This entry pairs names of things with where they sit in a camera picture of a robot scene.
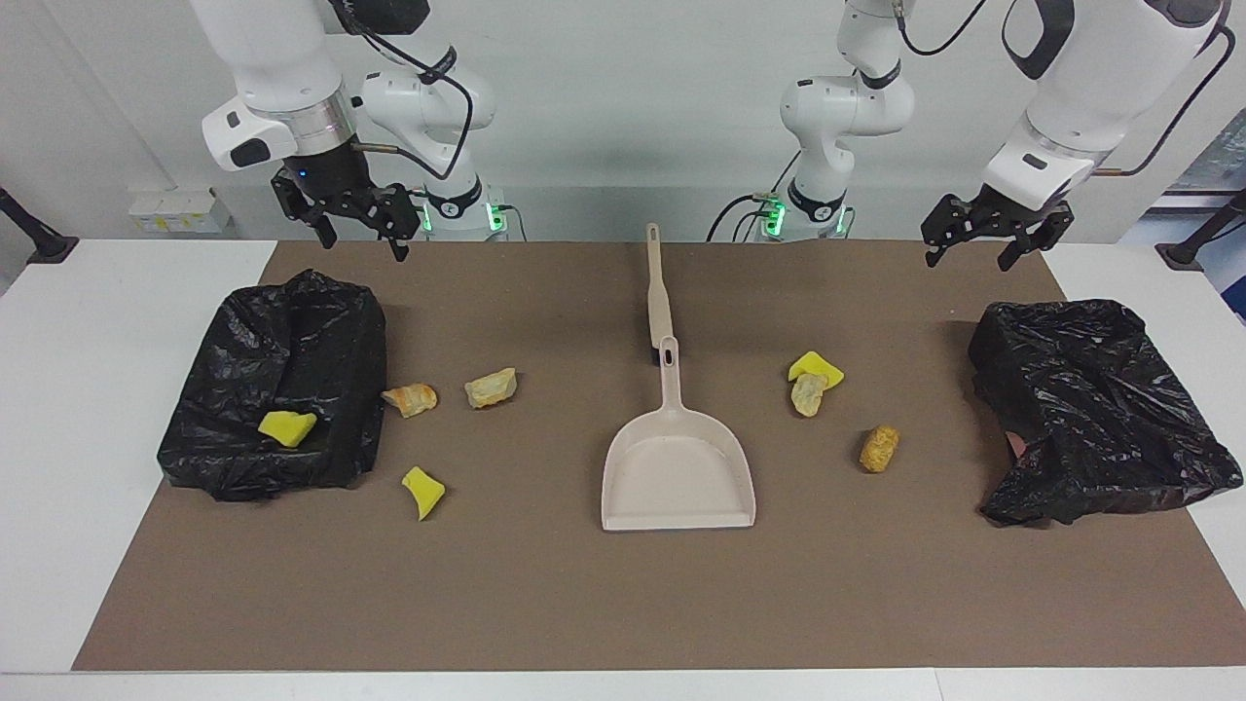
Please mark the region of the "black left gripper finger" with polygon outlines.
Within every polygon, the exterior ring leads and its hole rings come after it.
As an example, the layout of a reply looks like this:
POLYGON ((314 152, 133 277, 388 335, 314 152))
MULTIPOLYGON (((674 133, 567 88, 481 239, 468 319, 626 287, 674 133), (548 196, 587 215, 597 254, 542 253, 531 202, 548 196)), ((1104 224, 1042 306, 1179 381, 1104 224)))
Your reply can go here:
POLYGON ((922 237, 930 252, 925 253, 926 265, 934 268, 953 245, 963 242, 964 218, 962 215, 930 215, 922 222, 922 237))
POLYGON ((1018 234, 1002 249, 1001 256, 997 258, 997 265, 1001 268, 1001 271, 1011 271, 1011 268, 1022 256, 1027 256, 1032 252, 1044 252, 1044 237, 1038 234, 1018 234))

